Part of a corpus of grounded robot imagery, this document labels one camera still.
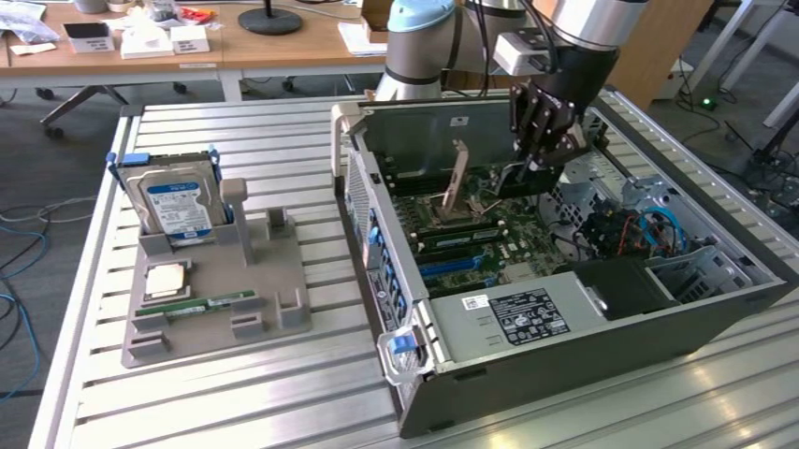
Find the barcode sticker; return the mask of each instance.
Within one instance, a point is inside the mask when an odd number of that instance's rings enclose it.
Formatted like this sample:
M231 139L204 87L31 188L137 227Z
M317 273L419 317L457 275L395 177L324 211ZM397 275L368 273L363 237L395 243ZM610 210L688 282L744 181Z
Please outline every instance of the barcode sticker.
M463 308L467 311L488 307L488 295L477 295L475 297L465 297L461 299Z

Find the blue memory slot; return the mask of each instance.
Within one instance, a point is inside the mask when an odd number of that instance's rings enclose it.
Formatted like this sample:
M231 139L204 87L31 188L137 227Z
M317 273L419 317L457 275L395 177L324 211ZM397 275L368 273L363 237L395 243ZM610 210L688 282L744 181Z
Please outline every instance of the blue memory slot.
M445 264L436 264L429 267L421 267L419 269L419 273L421 274L423 278L428 278L431 276L439 276L441 274L452 273L453 271L477 269L480 264L483 263L483 257L483 255L476 255L475 257L459 259L452 262L447 262Z

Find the desk lamp base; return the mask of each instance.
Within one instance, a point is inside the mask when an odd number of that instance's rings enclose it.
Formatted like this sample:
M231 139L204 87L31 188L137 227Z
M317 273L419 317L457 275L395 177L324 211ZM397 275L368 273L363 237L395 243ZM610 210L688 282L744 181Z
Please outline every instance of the desk lamp base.
M265 36L280 36L293 33L301 28L301 17L283 9L272 9L271 17L265 8L251 9L239 16L239 25L252 33Z

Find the hard drive label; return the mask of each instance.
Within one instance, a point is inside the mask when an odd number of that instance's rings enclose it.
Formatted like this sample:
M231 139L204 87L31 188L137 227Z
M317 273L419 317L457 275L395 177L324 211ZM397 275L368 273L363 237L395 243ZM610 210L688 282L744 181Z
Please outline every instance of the hard drive label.
M153 185L147 188L147 193L167 235L193 239L211 232L208 211L197 203L203 194L197 182Z

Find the paper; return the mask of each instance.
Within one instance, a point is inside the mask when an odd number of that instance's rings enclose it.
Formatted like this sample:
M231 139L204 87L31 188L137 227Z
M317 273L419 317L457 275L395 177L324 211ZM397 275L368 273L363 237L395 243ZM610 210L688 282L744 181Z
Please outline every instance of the paper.
M339 33L341 33L347 50L353 56L383 56L388 51L388 44L369 43L359 23L339 23Z
M24 54L35 54L41 53L43 51L55 50L55 45L51 43L39 45L12 45L9 48L11 51L13 51L13 54L21 56Z
M41 20L41 16L45 13L45 5L37 5L28 2L7 2L0 0L0 10L8 12L13 16L27 16L37 21Z

